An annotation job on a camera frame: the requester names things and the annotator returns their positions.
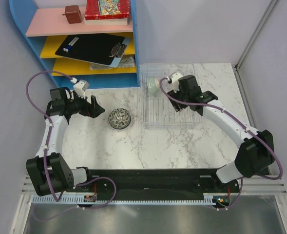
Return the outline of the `floral pink outside bowl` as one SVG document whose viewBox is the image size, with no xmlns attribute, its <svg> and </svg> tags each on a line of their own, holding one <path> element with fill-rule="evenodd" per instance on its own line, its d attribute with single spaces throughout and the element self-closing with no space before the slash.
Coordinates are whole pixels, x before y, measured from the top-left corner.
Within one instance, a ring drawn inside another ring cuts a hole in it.
<svg viewBox="0 0 287 234">
<path fill-rule="evenodd" d="M 131 114 L 124 108 L 112 110 L 108 117 L 109 125 L 116 130 L 123 130 L 131 123 Z"/>
</svg>

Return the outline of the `pale green bowl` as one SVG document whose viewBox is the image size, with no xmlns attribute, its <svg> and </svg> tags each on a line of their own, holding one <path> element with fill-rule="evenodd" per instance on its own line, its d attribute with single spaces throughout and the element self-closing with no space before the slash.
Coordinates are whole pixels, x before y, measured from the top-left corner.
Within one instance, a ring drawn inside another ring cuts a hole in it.
<svg viewBox="0 0 287 234">
<path fill-rule="evenodd" d="M 159 94 L 160 92 L 159 81 L 160 81 L 160 78 L 154 77 L 154 76 L 148 76 L 146 78 L 146 86 L 147 86 L 149 97 L 155 97 Z"/>
</svg>

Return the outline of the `white wire dish rack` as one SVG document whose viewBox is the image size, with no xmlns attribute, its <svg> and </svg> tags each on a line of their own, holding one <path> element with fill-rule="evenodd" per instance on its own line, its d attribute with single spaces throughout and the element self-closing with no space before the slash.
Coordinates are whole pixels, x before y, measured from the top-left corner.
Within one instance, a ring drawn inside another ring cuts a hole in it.
<svg viewBox="0 0 287 234">
<path fill-rule="evenodd" d="M 189 108 L 176 112 L 170 100 L 160 90 L 155 97 L 148 96 L 146 78 L 154 76 L 165 78 L 174 72 L 180 72 L 183 76 L 194 75 L 192 64 L 165 64 L 145 63 L 140 65 L 140 114 L 141 121 L 146 128 L 189 127 L 193 128 L 201 122 L 202 117 Z"/>
</svg>

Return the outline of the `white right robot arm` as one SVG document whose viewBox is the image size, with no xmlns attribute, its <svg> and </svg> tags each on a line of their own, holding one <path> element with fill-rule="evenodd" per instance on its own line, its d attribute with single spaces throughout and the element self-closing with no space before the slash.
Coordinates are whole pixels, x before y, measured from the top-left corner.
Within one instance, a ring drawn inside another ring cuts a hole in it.
<svg viewBox="0 0 287 234">
<path fill-rule="evenodd" d="M 232 180 L 251 178 L 275 162 L 272 134 L 242 123 L 214 93 L 203 92 L 194 75 L 173 74 L 161 79 L 159 85 L 164 82 L 172 86 L 172 90 L 164 94 L 176 112 L 185 108 L 197 112 L 217 125 L 238 148 L 235 160 L 219 168 L 210 180 L 214 191 L 223 191 Z"/>
</svg>

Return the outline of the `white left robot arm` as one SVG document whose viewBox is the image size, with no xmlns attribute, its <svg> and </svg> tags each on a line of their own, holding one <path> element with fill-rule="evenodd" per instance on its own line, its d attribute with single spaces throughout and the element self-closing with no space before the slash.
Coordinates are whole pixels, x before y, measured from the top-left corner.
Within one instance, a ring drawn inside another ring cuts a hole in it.
<svg viewBox="0 0 287 234">
<path fill-rule="evenodd" d="M 78 83 L 74 90 L 61 87 L 50 90 L 45 118 L 45 132 L 41 146 L 26 169 L 38 196 L 55 195 L 74 188 L 84 192 L 94 187 L 94 179 L 87 175 L 86 167 L 71 169 L 61 155 L 63 139 L 70 118 L 74 114 L 96 118 L 104 113 L 95 96 L 85 96 L 86 87 Z"/>
</svg>

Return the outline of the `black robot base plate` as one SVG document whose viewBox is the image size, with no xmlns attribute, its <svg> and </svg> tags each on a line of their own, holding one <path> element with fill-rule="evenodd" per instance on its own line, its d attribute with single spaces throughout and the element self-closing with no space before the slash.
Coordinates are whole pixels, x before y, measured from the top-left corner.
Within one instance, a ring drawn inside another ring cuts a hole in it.
<svg viewBox="0 0 287 234">
<path fill-rule="evenodd" d="M 169 194 L 198 195 L 201 193 L 239 192 L 237 180 L 223 184 L 217 181 L 216 169 L 88 169 L 87 182 L 95 182 L 100 196 L 113 194 L 118 198 L 152 196 L 163 199 Z"/>
</svg>

